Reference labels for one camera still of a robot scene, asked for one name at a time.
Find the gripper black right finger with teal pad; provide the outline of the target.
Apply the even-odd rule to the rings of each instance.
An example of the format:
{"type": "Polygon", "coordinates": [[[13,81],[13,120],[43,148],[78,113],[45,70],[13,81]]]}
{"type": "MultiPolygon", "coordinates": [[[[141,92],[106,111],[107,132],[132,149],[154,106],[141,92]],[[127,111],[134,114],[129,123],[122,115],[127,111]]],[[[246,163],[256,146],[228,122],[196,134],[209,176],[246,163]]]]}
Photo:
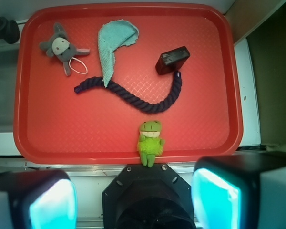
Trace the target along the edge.
{"type": "Polygon", "coordinates": [[[204,229],[286,229],[286,153],[202,157],[191,197],[204,229]]]}

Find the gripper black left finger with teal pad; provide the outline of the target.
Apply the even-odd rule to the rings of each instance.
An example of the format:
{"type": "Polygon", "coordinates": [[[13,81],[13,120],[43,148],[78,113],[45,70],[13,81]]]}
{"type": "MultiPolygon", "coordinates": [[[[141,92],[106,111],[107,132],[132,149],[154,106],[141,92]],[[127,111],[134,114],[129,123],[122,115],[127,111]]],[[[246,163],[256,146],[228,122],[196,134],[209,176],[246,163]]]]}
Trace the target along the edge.
{"type": "Polygon", "coordinates": [[[76,188],[62,170],[0,173],[0,229],[74,229],[76,188]]]}

